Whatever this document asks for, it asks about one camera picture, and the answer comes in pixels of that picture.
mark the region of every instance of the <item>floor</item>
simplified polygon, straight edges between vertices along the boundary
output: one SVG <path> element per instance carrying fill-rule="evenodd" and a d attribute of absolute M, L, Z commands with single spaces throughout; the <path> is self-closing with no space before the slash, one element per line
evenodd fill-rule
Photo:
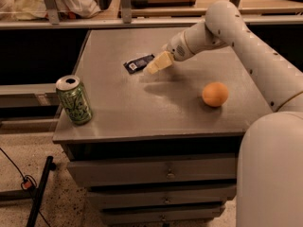
<path fill-rule="evenodd" d="M 54 157 L 57 166 L 51 171 L 45 188 L 36 225 L 39 227 L 103 227 L 98 211 L 85 200 L 86 191 L 78 187 L 69 175 L 68 159 L 60 145 L 52 143 L 56 119 L 13 120 L 0 123 L 0 148 L 20 168 L 39 183 L 46 157 Z M 0 151 L 0 192 L 21 190 L 22 178 L 14 165 Z M 0 227 L 24 227 L 31 209 L 31 200 L 0 201 Z M 162 223 L 130 224 L 125 227 L 160 227 Z M 235 227 L 236 198 L 228 201 L 223 214 L 209 221 L 176 221 L 177 227 Z"/>

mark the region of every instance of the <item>can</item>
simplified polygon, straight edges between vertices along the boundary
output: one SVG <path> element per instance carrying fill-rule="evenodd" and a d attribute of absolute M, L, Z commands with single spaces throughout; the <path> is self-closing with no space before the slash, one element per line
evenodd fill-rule
<path fill-rule="evenodd" d="M 56 82 L 56 93 L 66 114 L 76 125 L 92 119 L 93 113 L 84 84 L 75 75 L 64 76 Z"/>

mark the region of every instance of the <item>drawer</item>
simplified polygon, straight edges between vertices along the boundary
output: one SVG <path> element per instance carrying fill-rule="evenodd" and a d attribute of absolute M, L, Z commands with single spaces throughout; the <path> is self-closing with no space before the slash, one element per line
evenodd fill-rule
<path fill-rule="evenodd" d="M 169 206 L 199 202 L 226 202 L 236 196 L 235 183 L 155 186 L 88 192 L 87 199 L 98 210 L 136 206 Z"/>
<path fill-rule="evenodd" d="M 102 222 L 107 225 L 125 223 L 166 222 L 219 217 L 224 205 L 196 205 L 191 207 L 148 208 L 128 211 L 101 212 Z"/>
<path fill-rule="evenodd" d="M 78 186 L 236 179 L 233 153 L 71 162 Z"/>

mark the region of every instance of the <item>cabinet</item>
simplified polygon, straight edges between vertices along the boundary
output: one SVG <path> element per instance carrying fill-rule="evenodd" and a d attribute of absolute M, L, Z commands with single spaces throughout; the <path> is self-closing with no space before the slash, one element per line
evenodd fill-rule
<path fill-rule="evenodd" d="M 53 141 L 105 224 L 217 218 L 236 196 L 248 127 L 272 111 L 231 48 L 176 62 L 156 78 L 128 74 L 125 61 L 157 54 L 182 27 L 90 33 L 76 74 L 94 116 L 83 126 L 61 113 Z M 203 87 L 221 81 L 229 98 L 206 106 Z"/>

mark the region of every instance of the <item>cord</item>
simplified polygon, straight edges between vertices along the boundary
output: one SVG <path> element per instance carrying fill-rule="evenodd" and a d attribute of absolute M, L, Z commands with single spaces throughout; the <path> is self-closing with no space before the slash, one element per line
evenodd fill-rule
<path fill-rule="evenodd" d="M 2 151 L 2 153 L 9 159 L 9 161 L 16 167 L 16 169 L 19 171 L 23 182 L 21 183 L 21 188 L 22 190 L 26 191 L 29 193 L 30 197 L 32 198 L 32 200 L 34 201 L 34 197 L 32 196 L 30 190 L 37 188 L 37 182 L 36 180 L 30 176 L 30 175 L 23 175 L 20 168 L 10 159 L 10 157 L 2 150 L 2 148 L 0 148 L 0 150 Z M 30 182 L 30 187 L 26 187 L 25 183 Z M 40 210 L 38 210 L 38 213 L 40 214 L 40 216 L 42 217 L 42 219 L 45 221 L 46 225 L 48 227 L 50 227 L 50 224 L 47 222 L 47 220 L 45 219 L 44 215 L 40 212 Z"/>

